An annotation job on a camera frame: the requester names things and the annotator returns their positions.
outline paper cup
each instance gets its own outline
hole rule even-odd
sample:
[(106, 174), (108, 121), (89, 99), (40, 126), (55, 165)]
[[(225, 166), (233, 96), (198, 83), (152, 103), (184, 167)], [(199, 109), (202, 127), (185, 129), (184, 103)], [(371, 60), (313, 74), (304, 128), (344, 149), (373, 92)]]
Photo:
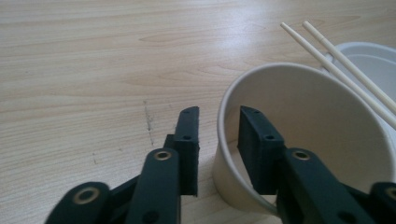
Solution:
[(319, 70), (272, 63), (239, 77), (219, 109), (219, 146), (213, 178), (234, 208), (276, 215), (274, 201), (249, 182), (237, 149), (241, 105), (260, 110), (287, 147), (315, 152), (343, 183), (368, 192), (378, 181), (395, 181), (395, 152), (374, 112), (352, 91)]

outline pair of chopsticks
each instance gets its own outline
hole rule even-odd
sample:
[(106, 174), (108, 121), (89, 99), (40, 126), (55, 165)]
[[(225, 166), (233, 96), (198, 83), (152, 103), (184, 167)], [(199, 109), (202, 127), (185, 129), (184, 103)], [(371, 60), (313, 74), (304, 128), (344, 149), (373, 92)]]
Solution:
[(341, 82), (346, 84), (350, 89), (356, 92), (359, 97), (370, 106), (375, 113), (379, 115), (387, 124), (396, 130), (396, 103), (388, 97), (374, 82), (368, 78), (363, 72), (355, 66), (340, 50), (338, 50), (328, 39), (326, 39), (314, 26), (308, 21), (303, 23), (303, 27), (307, 30), (318, 42), (320, 42), (330, 54), (337, 59), (351, 74), (353, 74), (358, 81), (360, 81), (373, 95), (386, 106), (393, 114), (385, 110), (376, 100), (369, 96), (362, 90), (355, 82), (353, 82), (347, 75), (345, 75), (339, 68), (326, 59), (315, 47), (313, 47), (307, 40), (300, 36), (297, 32), (291, 29), (285, 22), (280, 26), (291, 35), (303, 48), (305, 48), (312, 56), (314, 56), (327, 70), (334, 74)]

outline wooden table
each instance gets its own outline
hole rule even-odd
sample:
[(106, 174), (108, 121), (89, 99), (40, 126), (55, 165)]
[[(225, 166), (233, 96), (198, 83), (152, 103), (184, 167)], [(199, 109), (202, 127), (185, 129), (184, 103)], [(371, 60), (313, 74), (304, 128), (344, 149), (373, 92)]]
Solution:
[(182, 223), (276, 221), (217, 194), (217, 113), (227, 87), (254, 66), (319, 67), (279, 27), (308, 36), (304, 20), (334, 44), (396, 47), (394, 0), (1, 0), (0, 223), (43, 223), (74, 186), (115, 188), (138, 175), (193, 105), (199, 197), (183, 197)]

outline wooden surface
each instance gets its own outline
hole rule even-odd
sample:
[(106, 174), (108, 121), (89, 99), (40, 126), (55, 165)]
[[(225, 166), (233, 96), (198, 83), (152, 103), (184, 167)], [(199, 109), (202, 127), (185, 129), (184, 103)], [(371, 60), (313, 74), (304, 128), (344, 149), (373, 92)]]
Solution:
[(199, 197), (182, 223), (266, 223), (232, 209), (211, 177), (217, 113), (254, 66), (319, 67), (279, 24), (308, 39), (396, 47), (394, 0), (1, 0), (0, 223), (43, 223), (74, 186), (138, 175), (183, 108), (200, 116)]

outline white plate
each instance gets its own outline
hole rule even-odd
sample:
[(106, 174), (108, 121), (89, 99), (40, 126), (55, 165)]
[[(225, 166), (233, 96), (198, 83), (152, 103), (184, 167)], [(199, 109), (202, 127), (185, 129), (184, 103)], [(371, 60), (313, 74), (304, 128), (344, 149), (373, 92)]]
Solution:
[[(346, 55), (350, 61), (359, 67), (368, 78), (381, 88), (382, 91), (392, 98), (393, 101), (396, 101), (396, 49), (367, 42), (348, 42), (336, 47)], [(335, 60), (331, 54), (327, 54), (326, 57), (358, 84), (359, 87), (376, 99), (374, 95), (350, 74), (340, 62)], [(325, 71), (326, 74), (329, 74), (326, 69), (322, 68), (322, 70)], [(396, 131), (384, 120), (381, 119), (381, 121), (391, 138), (393, 148), (396, 150)]]

